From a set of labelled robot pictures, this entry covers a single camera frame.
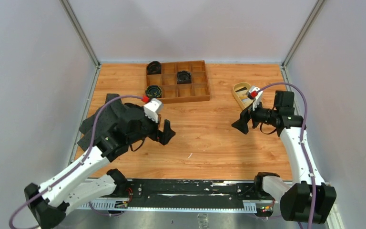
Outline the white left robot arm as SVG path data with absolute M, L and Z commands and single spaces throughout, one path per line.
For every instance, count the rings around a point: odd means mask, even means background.
M 89 118 L 90 127 L 79 142 L 84 153 L 54 177 L 25 187 L 27 206 L 42 229 L 58 226 L 79 206 L 96 198 L 128 193 L 127 178 L 117 169 L 108 170 L 97 181 L 85 180 L 100 168 L 130 151 L 136 142 L 152 141 L 166 145 L 175 136 L 170 121 L 159 129 L 161 101 L 145 105 L 107 102 Z

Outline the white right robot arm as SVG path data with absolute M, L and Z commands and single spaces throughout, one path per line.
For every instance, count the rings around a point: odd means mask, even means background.
M 305 120 L 295 115 L 294 93 L 276 91 L 274 106 L 264 108 L 262 92 L 256 88 L 246 95 L 252 100 L 232 127 L 243 134 L 263 125 L 274 127 L 282 141 L 292 170 L 292 184 L 286 184 L 278 174 L 259 172 L 254 178 L 253 192 L 259 199 L 272 197 L 280 204 L 282 217 L 286 221 L 323 224 L 336 200 L 336 190 L 325 183 L 314 163 L 307 142 Z

